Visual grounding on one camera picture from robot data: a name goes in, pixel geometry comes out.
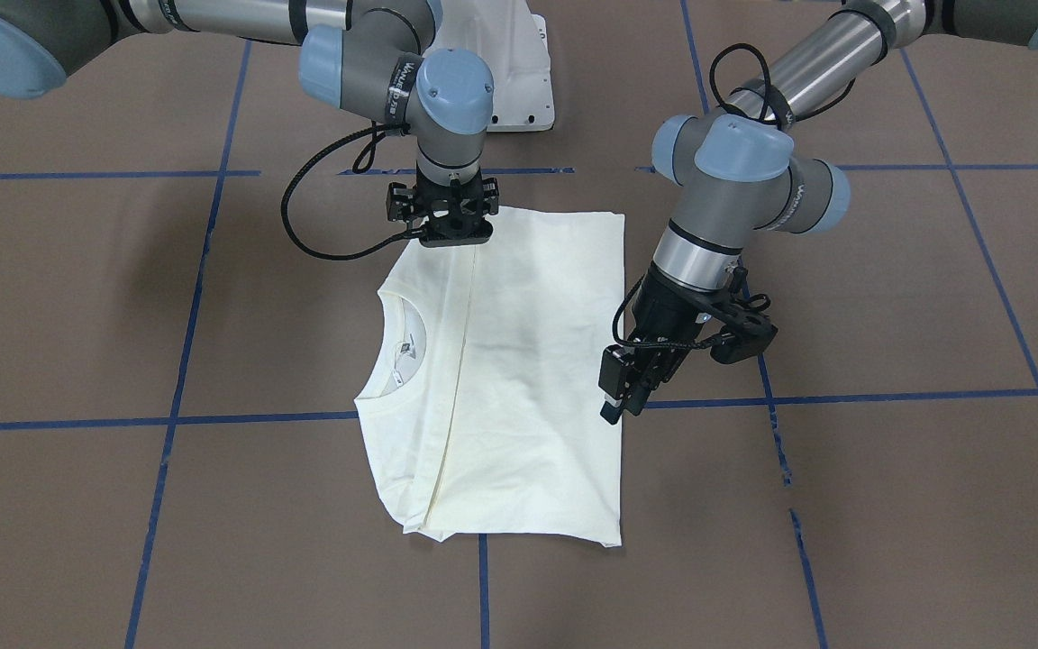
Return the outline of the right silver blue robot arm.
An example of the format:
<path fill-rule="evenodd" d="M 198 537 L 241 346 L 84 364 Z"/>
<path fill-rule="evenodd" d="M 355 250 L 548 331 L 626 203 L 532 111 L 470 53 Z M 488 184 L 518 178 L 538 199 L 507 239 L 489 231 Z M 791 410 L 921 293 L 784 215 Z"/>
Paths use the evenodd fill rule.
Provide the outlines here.
<path fill-rule="evenodd" d="M 493 71 L 473 50 L 438 42 L 440 1 L 0 1 L 0 96 L 32 100 L 139 34 L 218 34 L 289 50 L 302 91 L 412 137 L 411 185 L 386 196 L 399 240 L 427 248 L 482 245 L 493 235 L 498 184 L 483 172 L 494 114 Z"/>

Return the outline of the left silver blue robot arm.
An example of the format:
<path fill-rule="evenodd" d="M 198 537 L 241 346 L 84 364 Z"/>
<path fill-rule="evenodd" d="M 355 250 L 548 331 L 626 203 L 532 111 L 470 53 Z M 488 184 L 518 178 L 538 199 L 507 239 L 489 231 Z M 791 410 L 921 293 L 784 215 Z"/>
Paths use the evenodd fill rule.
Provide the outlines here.
<path fill-rule="evenodd" d="M 923 38 L 1038 50 L 1038 1 L 845 1 L 778 60 L 736 42 L 705 113 L 677 115 L 652 164 L 681 188 L 605 350 L 603 416 L 640 414 L 687 357 L 758 358 L 781 387 L 1038 395 L 1035 368 L 955 160 L 847 169 L 795 151 L 804 123 Z"/>

